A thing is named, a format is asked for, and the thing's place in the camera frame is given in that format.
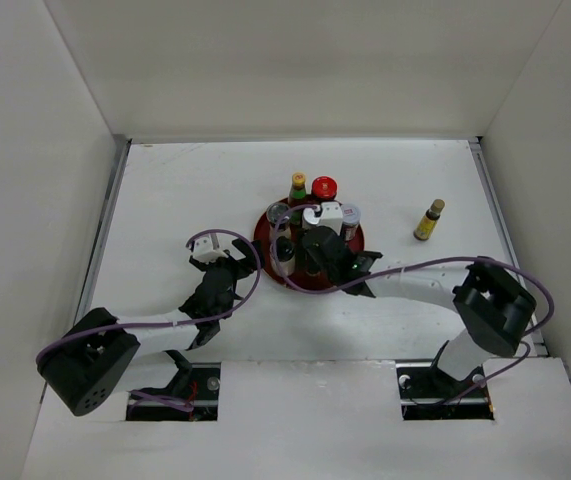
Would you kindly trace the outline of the small dark pepper bottle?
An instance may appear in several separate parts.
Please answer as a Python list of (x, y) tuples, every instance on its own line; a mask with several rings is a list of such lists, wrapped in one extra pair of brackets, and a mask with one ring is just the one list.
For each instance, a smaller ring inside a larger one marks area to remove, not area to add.
[(310, 253), (305, 254), (305, 274), (308, 277), (318, 277), (321, 274), (321, 267)]

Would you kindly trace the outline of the white tall canister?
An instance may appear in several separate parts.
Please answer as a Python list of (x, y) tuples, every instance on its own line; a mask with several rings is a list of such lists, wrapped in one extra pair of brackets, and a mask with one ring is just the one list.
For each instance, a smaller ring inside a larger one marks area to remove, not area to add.
[(302, 210), (302, 227), (306, 230), (318, 227), (321, 220), (322, 208), (312, 205)]

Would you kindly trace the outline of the glass shaker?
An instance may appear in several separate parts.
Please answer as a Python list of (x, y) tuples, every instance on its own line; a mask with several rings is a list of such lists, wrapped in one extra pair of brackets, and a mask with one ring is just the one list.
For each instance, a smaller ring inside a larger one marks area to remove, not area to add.
[(270, 264), (279, 278), (290, 277), (296, 269), (295, 245), (287, 237), (276, 239), (275, 252), (270, 254)]
[(279, 237), (291, 237), (288, 209), (289, 206), (285, 202), (275, 202), (267, 208), (266, 219), (269, 224), (269, 241), (274, 241)]

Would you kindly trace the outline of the grey lid spice jar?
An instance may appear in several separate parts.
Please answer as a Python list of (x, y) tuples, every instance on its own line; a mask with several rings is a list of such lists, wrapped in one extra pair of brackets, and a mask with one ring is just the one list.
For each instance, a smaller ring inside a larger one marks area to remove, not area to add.
[(341, 211), (343, 217), (340, 235), (344, 241), (350, 242), (356, 238), (360, 226), (361, 211), (355, 204), (351, 203), (342, 203)]

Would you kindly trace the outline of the green label sauce bottle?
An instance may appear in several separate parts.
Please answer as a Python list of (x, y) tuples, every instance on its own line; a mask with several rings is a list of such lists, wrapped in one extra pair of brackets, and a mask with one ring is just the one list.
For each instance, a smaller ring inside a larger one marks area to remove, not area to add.
[[(305, 205), (307, 200), (306, 175), (302, 172), (295, 172), (291, 177), (291, 186), (287, 204), (290, 209)], [(295, 210), (290, 215), (290, 229), (295, 235), (302, 228), (303, 210)]]

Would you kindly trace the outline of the red lid sauce jar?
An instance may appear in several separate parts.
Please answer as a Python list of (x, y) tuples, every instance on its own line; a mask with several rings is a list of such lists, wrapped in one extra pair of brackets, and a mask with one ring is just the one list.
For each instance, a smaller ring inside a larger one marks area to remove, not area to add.
[(313, 204), (333, 202), (338, 193), (338, 184), (330, 176), (319, 176), (312, 181), (310, 198)]

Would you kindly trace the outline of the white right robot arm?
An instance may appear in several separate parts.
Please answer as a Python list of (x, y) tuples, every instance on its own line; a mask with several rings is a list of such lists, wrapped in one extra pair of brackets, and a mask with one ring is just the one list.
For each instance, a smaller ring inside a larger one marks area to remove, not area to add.
[(493, 356), (515, 355), (536, 309), (536, 300), (502, 264), (485, 257), (443, 259), (418, 266), (371, 268), (384, 256), (353, 252), (334, 230), (315, 227), (301, 248), (331, 285), (369, 298), (404, 298), (455, 312), (464, 330), (439, 350), (429, 370), (429, 384), (448, 396)]

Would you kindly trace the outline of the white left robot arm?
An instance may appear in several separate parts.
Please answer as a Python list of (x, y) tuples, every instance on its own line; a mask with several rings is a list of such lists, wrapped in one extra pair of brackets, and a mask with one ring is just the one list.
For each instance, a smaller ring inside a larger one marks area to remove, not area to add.
[(260, 241), (236, 236), (232, 245), (242, 256), (235, 258), (219, 248), (217, 235), (191, 240), (189, 262), (203, 277), (177, 309), (126, 319), (97, 307), (38, 353), (38, 373), (73, 415), (87, 415), (122, 391), (132, 409), (152, 403), (186, 416), (196, 410), (201, 388), (184, 354), (219, 333), (248, 300), (236, 292), (239, 281), (258, 279), (265, 266)]

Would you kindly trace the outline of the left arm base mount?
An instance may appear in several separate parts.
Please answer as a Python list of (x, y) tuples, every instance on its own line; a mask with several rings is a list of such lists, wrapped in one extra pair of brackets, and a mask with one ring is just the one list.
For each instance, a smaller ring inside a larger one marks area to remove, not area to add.
[(169, 350), (145, 357), (152, 372), (164, 368), (158, 386), (145, 380), (129, 394), (125, 420), (130, 422), (214, 422), (218, 419), (221, 364), (192, 363)]

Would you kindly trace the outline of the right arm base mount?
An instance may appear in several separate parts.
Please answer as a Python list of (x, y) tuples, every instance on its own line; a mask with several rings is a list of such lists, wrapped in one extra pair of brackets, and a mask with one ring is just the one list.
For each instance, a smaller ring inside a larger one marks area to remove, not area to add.
[(458, 381), (425, 362), (398, 363), (396, 376), (406, 421), (494, 419), (482, 366)]

